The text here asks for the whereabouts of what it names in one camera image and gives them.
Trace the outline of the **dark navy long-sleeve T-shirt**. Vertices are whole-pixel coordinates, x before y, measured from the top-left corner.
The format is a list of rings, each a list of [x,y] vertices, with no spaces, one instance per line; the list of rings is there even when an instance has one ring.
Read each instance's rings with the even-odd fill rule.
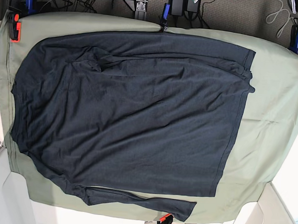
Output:
[[[44,39],[18,69],[12,139],[88,205],[120,202],[185,221],[214,197],[236,142],[255,52],[168,33]]]

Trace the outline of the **black power adapter right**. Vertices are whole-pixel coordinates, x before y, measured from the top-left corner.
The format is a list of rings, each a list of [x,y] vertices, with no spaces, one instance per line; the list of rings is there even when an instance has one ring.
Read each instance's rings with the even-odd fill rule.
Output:
[[[197,13],[200,6],[200,0],[187,0],[186,11]]]

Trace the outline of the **black power adapter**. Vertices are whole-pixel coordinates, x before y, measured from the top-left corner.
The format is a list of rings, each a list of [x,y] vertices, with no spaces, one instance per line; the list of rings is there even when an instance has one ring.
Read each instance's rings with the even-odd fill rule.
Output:
[[[182,16],[184,8],[184,0],[169,0],[170,10],[169,13],[172,16]]]
[[[200,6],[200,0],[187,0],[186,11],[197,13]]]

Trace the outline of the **black power adapter left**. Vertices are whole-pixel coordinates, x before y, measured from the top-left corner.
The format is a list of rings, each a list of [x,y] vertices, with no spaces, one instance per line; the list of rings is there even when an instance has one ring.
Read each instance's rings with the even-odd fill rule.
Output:
[[[184,8],[184,0],[169,0],[170,10],[169,13],[172,16],[182,16]]]

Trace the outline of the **green table cloth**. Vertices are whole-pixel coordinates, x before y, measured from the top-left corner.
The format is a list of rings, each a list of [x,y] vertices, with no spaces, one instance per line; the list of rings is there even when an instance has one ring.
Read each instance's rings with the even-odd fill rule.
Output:
[[[10,41],[7,20],[0,21],[0,133],[11,171],[27,183],[29,197],[36,202],[126,219],[150,220],[159,215],[133,204],[106,203],[87,206],[67,195],[20,153],[9,131],[14,120],[11,93],[21,62],[39,41],[71,34],[126,31],[158,32],[151,22],[85,13],[43,13],[22,18],[21,40]],[[257,201],[285,161],[298,135],[298,55],[263,39],[207,29],[169,28],[168,32],[208,37],[245,47],[255,52],[251,85],[236,143],[229,155],[215,197],[190,197],[196,203],[189,222],[218,223],[237,217],[247,202]]]

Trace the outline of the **orange black clamp top-left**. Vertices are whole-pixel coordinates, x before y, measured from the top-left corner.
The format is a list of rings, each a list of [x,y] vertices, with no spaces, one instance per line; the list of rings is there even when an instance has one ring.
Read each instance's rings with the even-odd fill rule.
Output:
[[[8,21],[8,34],[11,42],[18,43],[20,41],[21,23],[19,22],[18,13],[9,13]]]

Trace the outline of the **blue handled clamp top-centre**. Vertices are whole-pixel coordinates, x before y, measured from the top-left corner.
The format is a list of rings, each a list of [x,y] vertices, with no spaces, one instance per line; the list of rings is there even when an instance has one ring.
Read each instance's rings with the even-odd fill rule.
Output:
[[[167,17],[169,15],[169,8],[170,8],[170,4],[165,3],[162,11],[162,16],[160,19],[161,32],[165,32],[167,30]]]

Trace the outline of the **metal table bracket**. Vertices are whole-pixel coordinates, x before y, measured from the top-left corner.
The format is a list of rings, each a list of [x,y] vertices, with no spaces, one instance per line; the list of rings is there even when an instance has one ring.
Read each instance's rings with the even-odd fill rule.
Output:
[[[134,18],[136,20],[145,21],[147,17],[147,5],[148,0],[136,0],[135,1],[135,11],[134,11]]]

